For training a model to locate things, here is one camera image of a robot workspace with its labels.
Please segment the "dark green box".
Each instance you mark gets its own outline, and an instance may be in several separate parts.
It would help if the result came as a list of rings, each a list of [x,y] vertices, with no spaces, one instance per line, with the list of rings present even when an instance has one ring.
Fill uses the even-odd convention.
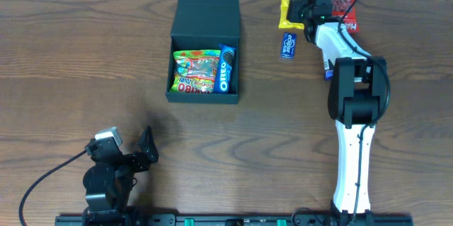
[[[179,50],[218,49],[220,44],[239,49],[241,13],[239,0],[178,0],[171,29],[170,53]],[[226,94],[175,93],[175,60],[168,63],[166,98],[170,103],[239,102],[239,52],[235,53],[229,92]]]

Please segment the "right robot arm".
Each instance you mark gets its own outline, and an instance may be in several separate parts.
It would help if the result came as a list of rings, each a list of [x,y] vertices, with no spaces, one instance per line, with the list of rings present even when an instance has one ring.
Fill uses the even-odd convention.
[[[321,49],[332,73],[328,114],[338,134],[338,176],[333,210],[340,225],[366,225],[369,155],[376,124],[391,95],[386,61],[373,57],[351,37],[332,0],[290,0],[287,19],[304,26],[304,36]]]

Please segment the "Haribo gummy bag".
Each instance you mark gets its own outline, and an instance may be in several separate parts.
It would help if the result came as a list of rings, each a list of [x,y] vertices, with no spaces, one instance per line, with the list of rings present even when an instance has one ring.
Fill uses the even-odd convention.
[[[176,66],[172,93],[211,94],[219,65],[219,50],[179,50],[173,53]]]

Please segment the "dark blue chocolate bar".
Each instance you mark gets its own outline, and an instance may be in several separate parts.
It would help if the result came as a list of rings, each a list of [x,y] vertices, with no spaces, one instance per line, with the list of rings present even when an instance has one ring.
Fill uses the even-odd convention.
[[[323,53],[324,80],[331,80],[333,77],[335,60],[332,60],[326,53]]]

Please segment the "blue Oreo cookie pack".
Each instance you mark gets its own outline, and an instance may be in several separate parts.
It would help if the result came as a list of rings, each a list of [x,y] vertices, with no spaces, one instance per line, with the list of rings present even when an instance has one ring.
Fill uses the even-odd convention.
[[[219,65],[214,81],[213,92],[216,94],[225,94],[229,92],[236,48],[223,44],[219,44],[219,47]]]

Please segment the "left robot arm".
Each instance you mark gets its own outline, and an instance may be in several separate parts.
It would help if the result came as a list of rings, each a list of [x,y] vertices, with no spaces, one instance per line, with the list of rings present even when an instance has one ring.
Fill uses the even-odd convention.
[[[88,207],[83,211],[83,225],[139,225],[137,209],[127,205],[130,192],[137,183],[136,173],[148,171],[158,162],[151,127],[137,141],[138,152],[123,154],[123,139],[116,127],[97,132],[85,146],[87,154],[95,162],[83,177]]]

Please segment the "blue Eclipse mint pack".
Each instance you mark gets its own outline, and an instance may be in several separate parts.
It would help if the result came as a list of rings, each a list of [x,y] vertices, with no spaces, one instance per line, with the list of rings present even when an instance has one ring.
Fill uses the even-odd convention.
[[[282,44],[280,49],[281,58],[293,59],[295,55],[295,48],[297,44],[297,34],[285,33],[282,37]]]

